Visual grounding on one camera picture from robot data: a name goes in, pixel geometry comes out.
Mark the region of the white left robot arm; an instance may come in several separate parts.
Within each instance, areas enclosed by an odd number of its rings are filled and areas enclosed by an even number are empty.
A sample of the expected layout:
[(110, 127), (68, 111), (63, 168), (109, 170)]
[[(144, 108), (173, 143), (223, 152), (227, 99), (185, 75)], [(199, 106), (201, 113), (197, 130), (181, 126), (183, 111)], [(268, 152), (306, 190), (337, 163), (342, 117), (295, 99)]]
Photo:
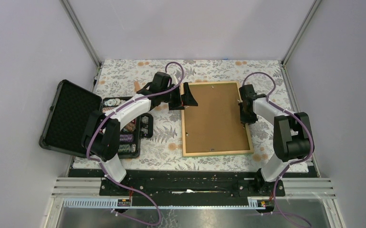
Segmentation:
[(110, 188), (117, 195), (124, 195), (129, 189), (129, 183), (124, 179), (126, 169), (118, 156), (121, 131), (161, 103), (167, 103), (170, 110), (198, 106), (187, 82), (157, 72), (132, 98), (105, 113), (93, 111), (88, 118), (81, 144), (87, 159), (98, 162), (105, 177), (112, 180)]

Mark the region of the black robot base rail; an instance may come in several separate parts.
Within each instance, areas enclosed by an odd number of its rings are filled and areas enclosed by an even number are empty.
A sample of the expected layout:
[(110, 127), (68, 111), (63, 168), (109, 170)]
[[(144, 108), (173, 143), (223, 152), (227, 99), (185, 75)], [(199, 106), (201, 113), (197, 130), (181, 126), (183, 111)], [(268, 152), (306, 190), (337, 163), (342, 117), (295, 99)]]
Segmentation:
[(121, 184), (105, 178), (102, 170), (71, 169), (72, 178), (99, 178), (100, 196), (126, 196), (133, 206), (247, 206), (248, 197), (285, 196), (282, 181), (274, 193), (264, 196), (253, 191), (251, 185), (256, 172), (217, 171), (138, 171), (128, 170)]

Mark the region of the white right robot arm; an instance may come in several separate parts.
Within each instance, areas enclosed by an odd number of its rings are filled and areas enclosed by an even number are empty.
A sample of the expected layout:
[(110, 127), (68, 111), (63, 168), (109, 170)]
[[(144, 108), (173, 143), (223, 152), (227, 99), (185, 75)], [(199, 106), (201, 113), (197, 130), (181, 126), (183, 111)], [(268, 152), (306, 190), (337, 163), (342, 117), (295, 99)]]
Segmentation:
[(270, 122), (273, 129), (274, 154), (267, 164), (258, 169), (251, 187), (259, 195), (274, 193), (278, 181), (289, 166), (307, 158), (314, 151), (309, 117), (306, 113), (293, 113), (270, 101), (265, 94), (257, 94), (253, 85), (239, 88), (242, 102), (240, 121), (249, 126), (258, 116)]

